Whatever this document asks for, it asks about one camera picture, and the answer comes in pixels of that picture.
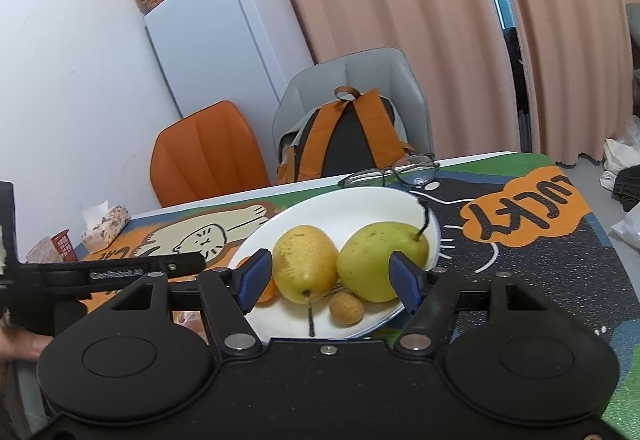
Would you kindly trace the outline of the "person's left hand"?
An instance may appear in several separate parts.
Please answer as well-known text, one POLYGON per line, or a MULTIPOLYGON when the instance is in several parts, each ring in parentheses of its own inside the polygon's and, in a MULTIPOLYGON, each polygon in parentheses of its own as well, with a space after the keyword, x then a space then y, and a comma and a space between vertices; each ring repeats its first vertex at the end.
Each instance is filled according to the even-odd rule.
POLYGON ((0 359, 2 362, 37 361, 52 342, 50 336, 34 334, 13 327, 0 328, 0 359))

